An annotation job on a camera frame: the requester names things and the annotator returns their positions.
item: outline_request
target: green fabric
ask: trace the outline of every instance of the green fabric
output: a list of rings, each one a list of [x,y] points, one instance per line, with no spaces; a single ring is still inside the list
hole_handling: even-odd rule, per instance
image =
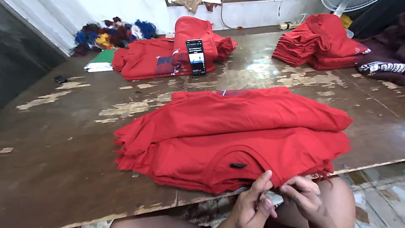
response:
[[[93,60],[91,60],[89,63],[93,62],[108,62],[112,63],[113,57],[114,57],[114,52],[116,49],[113,50],[104,50],[100,52]]]

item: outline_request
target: electrical cord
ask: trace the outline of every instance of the electrical cord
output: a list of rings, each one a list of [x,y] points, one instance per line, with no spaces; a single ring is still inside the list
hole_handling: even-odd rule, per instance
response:
[[[306,17],[308,14],[302,13],[301,15],[304,15],[304,17],[303,17],[303,19],[301,20],[301,22],[300,22],[298,25],[300,25],[300,24],[304,21],[305,17]],[[293,28],[291,27],[291,28],[287,28],[287,29],[283,29],[283,30],[284,30],[284,31],[288,31],[288,30],[290,30],[290,29],[293,29]]]
[[[227,24],[225,24],[224,18],[222,17],[222,11],[223,11],[223,9],[224,9],[224,0],[221,0],[221,3],[222,3],[222,6],[221,6],[221,21],[222,21],[222,23],[223,23],[226,27],[228,27],[228,28],[230,28],[230,29],[237,29],[237,28],[232,28],[232,27],[228,26]]]

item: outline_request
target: white wall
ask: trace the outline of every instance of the white wall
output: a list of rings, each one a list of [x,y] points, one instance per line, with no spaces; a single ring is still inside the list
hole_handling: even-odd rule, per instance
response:
[[[214,23],[214,30],[228,29],[221,21],[221,6],[213,12],[199,5],[196,14],[189,13],[184,6],[167,7],[165,0],[78,0],[98,21],[112,19],[115,16],[134,23],[137,19],[152,22],[159,34],[174,32],[177,19],[181,16],[193,16]],[[224,4],[223,18],[230,27],[253,28],[277,25],[290,21],[302,13],[315,14],[325,12],[320,0],[267,0]]]
[[[120,17],[134,23],[149,21],[158,34],[174,32],[177,19],[193,16],[214,23],[214,30],[228,29],[221,22],[221,6],[208,12],[204,5],[196,14],[184,6],[167,7],[165,0],[3,0],[68,54],[75,46],[74,34],[89,22]],[[253,28],[291,21],[302,13],[315,14],[327,10],[320,0],[266,0],[224,4],[223,18],[231,27]]]

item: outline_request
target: hand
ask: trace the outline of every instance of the hand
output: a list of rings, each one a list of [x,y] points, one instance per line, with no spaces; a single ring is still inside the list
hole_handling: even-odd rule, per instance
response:
[[[295,190],[291,185],[297,187],[301,192]],[[280,187],[284,202],[292,199],[298,210],[310,224],[317,228],[336,228],[330,217],[327,208],[321,200],[321,191],[312,180],[302,176],[295,176]]]
[[[220,228],[261,228],[270,215],[277,218],[273,203],[263,194],[273,187],[271,175],[270,170],[266,171],[248,191],[239,195],[231,214],[219,225]]]

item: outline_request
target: electric fan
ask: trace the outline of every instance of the electric fan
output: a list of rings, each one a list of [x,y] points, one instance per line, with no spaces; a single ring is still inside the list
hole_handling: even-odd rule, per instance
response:
[[[321,0],[324,6],[334,11],[338,17],[342,16],[343,12],[354,11],[361,9],[378,0]]]

